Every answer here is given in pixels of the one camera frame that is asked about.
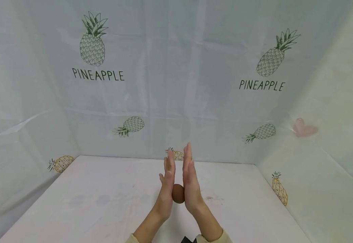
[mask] brown ball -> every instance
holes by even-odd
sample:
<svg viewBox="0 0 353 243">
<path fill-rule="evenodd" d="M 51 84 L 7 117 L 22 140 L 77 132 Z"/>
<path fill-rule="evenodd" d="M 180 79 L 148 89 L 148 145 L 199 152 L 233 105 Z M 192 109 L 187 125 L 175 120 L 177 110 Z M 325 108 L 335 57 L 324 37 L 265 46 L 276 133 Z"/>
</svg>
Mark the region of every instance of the brown ball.
<svg viewBox="0 0 353 243">
<path fill-rule="evenodd" d="M 179 184 L 174 184 L 172 188 L 172 200 L 176 203 L 184 202 L 184 187 Z"/>
</svg>

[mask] pineapple illustration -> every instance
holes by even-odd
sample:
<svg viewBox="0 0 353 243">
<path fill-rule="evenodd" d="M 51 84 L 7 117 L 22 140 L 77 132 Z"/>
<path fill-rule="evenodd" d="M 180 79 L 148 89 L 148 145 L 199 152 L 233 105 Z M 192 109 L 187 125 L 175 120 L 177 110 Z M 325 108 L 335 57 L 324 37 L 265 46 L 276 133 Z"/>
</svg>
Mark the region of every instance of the pineapple illustration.
<svg viewBox="0 0 353 243">
<path fill-rule="evenodd" d="M 276 47 L 269 49 L 260 59 L 257 64 L 256 71 L 263 77 L 268 77 L 273 74 L 284 59 L 284 52 L 291 49 L 289 46 L 295 44 L 294 40 L 300 35 L 295 35 L 296 30 L 290 33 L 287 29 L 286 33 L 281 34 L 281 37 L 276 36 Z"/>
<path fill-rule="evenodd" d="M 140 131 L 144 127 L 144 121 L 138 116 L 132 116 L 128 120 L 124 122 L 124 126 L 122 128 L 118 128 L 114 130 L 115 135 L 119 135 L 120 137 L 129 136 L 129 132 L 137 132 Z"/>
<path fill-rule="evenodd" d="M 168 148 L 166 149 L 166 153 L 168 153 L 168 151 L 172 151 L 174 153 L 174 160 L 183 160 L 184 159 L 184 153 L 180 152 L 180 151 L 174 151 L 173 148 Z"/>
<path fill-rule="evenodd" d="M 55 170 L 56 172 L 63 172 L 65 171 L 65 169 L 67 169 L 67 167 L 74 161 L 74 158 L 69 156 L 69 155 L 65 155 L 63 157 L 60 157 L 56 160 L 51 159 L 49 161 L 49 166 L 48 169 L 49 171 L 53 171 Z"/>
<path fill-rule="evenodd" d="M 262 125 L 256 129 L 255 133 L 249 134 L 246 138 L 243 138 L 245 143 L 252 143 L 255 138 L 265 139 L 276 134 L 275 126 L 272 124 Z"/>
<path fill-rule="evenodd" d="M 273 184 L 272 184 L 273 190 L 276 193 L 276 195 L 279 197 L 279 199 L 282 201 L 283 205 L 287 206 L 287 200 L 288 200 L 287 192 L 283 188 L 281 182 L 279 181 L 279 177 L 281 176 L 281 174 L 280 172 L 274 172 L 272 176 L 273 176 Z"/>
<path fill-rule="evenodd" d="M 103 33 L 108 27 L 104 27 L 107 19 L 100 20 L 101 14 L 95 17 L 89 11 L 88 16 L 84 16 L 85 33 L 80 41 L 80 56 L 92 66 L 100 66 L 105 60 L 105 45 L 101 39 L 106 33 Z"/>
</svg>

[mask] white table surface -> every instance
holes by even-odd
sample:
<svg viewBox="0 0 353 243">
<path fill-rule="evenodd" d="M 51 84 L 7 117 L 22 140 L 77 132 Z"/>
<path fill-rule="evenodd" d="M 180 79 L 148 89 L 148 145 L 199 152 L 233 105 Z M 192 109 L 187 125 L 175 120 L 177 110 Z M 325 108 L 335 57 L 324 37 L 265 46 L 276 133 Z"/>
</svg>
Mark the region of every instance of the white table surface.
<svg viewBox="0 0 353 243">
<path fill-rule="evenodd" d="M 202 196 L 234 243 L 310 243 L 256 166 L 195 162 Z M 175 183 L 182 184 L 182 161 Z M 124 243 L 160 189 L 156 159 L 79 156 L 1 238 L 0 243 Z M 199 234 L 176 204 L 153 243 Z"/>
</svg>

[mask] wall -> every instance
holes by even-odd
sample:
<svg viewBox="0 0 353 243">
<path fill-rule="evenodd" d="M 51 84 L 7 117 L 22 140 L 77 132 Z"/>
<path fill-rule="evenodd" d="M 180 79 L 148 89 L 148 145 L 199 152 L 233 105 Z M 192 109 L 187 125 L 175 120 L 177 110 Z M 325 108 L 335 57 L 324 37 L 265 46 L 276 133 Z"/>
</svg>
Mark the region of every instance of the wall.
<svg viewBox="0 0 353 243">
<path fill-rule="evenodd" d="M 0 0 L 0 237 L 58 176 L 49 161 L 80 154 L 16 8 Z"/>
<path fill-rule="evenodd" d="M 281 172 L 314 242 L 353 240 L 352 4 L 0 0 L 0 235 L 58 175 L 51 159 L 163 158 L 191 141 L 197 161 Z M 89 11 L 107 19 L 98 39 L 83 37 Z M 300 36 L 265 75 L 287 28 Z M 319 131 L 296 138 L 298 117 Z"/>
<path fill-rule="evenodd" d="M 191 141 L 198 161 L 255 163 L 269 139 L 243 138 L 282 123 L 350 2 L 24 0 L 22 8 L 83 154 L 161 159 Z M 100 47 L 92 47 L 104 54 L 99 66 L 81 56 L 89 11 L 107 19 Z M 274 74 L 259 75 L 260 58 L 287 28 L 301 36 Z M 241 80 L 259 81 L 248 87 Z M 259 89 L 261 82 L 271 86 Z M 133 116 L 144 127 L 115 135 Z"/>
<path fill-rule="evenodd" d="M 319 131 L 294 136 L 299 117 Z M 353 12 L 282 129 L 259 169 L 269 183 L 281 172 L 287 209 L 312 242 L 353 242 Z"/>
</svg>

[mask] sleeve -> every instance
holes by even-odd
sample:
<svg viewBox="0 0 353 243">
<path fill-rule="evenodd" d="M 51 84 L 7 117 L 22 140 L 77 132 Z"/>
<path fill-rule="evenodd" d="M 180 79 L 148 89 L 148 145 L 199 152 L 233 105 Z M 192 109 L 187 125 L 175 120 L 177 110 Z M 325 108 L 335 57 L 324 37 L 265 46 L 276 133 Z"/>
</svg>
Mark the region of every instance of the sleeve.
<svg viewBox="0 0 353 243">
<path fill-rule="evenodd" d="M 140 243 L 133 234 L 130 234 L 128 240 L 126 241 L 126 243 Z"/>
<path fill-rule="evenodd" d="M 232 243 L 229 235 L 224 231 L 220 238 L 215 241 L 209 242 L 202 235 L 197 236 L 197 243 Z"/>
</svg>

